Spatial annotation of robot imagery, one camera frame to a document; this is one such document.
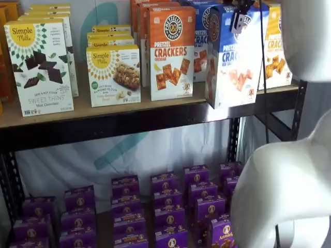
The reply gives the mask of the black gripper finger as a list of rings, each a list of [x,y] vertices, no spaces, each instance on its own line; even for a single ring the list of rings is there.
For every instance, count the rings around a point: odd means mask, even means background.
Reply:
[[[224,30],[231,33],[241,33],[244,19],[252,6],[252,1],[223,1]]]

